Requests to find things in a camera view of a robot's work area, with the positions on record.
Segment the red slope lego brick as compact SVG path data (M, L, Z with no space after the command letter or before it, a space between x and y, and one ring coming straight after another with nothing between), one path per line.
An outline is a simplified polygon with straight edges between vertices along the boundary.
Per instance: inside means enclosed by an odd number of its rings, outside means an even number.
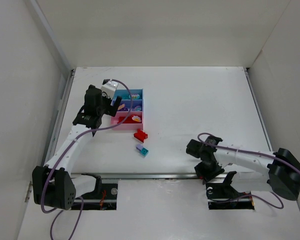
M121 123L121 124L131 124L133 122L132 122L132 118L130 116L128 118L125 118L125 117L121 116L118 119L118 123Z

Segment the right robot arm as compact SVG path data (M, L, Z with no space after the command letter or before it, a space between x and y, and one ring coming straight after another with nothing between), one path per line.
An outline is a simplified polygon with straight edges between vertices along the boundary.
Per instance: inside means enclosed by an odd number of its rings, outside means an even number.
M234 199L252 191L271 192L296 201L300 194L300 162L287 149L251 151L223 145L223 139L200 133L186 146L199 163L194 170L210 200Z

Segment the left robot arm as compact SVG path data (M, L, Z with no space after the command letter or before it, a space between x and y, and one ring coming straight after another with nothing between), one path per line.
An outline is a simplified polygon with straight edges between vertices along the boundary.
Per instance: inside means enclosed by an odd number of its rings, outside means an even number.
M90 85L84 104L72 122L70 132L59 150L44 166L32 171L34 202L41 208L68 210L84 194L98 195L102 189L99 175L83 173L71 178L71 172L85 145L100 129L104 115L115 116L121 97L114 98L118 81L106 79L101 88Z

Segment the red flower round lego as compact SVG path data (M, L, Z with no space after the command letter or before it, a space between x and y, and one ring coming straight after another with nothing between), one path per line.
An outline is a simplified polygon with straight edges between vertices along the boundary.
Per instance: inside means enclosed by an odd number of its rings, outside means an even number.
M131 118L131 121L132 121L133 123L141 123L141 122L142 122L142 117L141 117L141 116L132 114L132 115L130 116L130 118Z

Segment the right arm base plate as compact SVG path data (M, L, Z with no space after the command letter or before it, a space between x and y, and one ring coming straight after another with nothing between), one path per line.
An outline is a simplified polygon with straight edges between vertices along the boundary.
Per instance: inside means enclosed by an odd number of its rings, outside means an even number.
M238 192L232 186L224 183L206 184L209 210L254 210L252 197L234 200L245 195L245 192Z

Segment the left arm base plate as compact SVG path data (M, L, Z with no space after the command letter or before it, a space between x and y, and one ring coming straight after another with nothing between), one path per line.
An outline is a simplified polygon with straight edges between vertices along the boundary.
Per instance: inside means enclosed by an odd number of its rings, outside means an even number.
M103 183L99 193L82 195L84 211L114 211L117 209L118 184Z

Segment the large red lego piece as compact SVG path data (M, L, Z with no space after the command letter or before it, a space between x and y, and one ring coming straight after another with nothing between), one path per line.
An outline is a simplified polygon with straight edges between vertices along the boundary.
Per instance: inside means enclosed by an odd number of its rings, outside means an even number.
M148 138L148 134L141 129L138 129L137 132L133 134L133 137L136 138L138 141L144 143L145 140Z

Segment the purple lotus lego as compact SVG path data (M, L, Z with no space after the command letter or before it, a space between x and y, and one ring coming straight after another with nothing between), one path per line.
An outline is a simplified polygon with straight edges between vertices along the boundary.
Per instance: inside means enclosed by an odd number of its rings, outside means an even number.
M142 107L140 105L136 106L134 109L133 109L134 112L141 112L142 111Z

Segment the lavender lego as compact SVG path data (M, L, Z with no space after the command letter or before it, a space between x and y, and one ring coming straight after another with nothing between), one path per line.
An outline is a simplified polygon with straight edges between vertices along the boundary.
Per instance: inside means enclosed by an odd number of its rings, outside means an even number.
M141 151L141 150L143 149L143 145L142 145L142 144L137 144L137 145L136 145L136 149L137 149L138 151Z

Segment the purple butterfly lego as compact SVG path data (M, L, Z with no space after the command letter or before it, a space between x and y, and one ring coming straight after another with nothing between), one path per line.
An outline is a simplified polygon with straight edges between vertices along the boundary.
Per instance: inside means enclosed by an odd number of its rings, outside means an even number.
M119 107L118 107L118 111L126 111L126 105L125 104L121 104Z

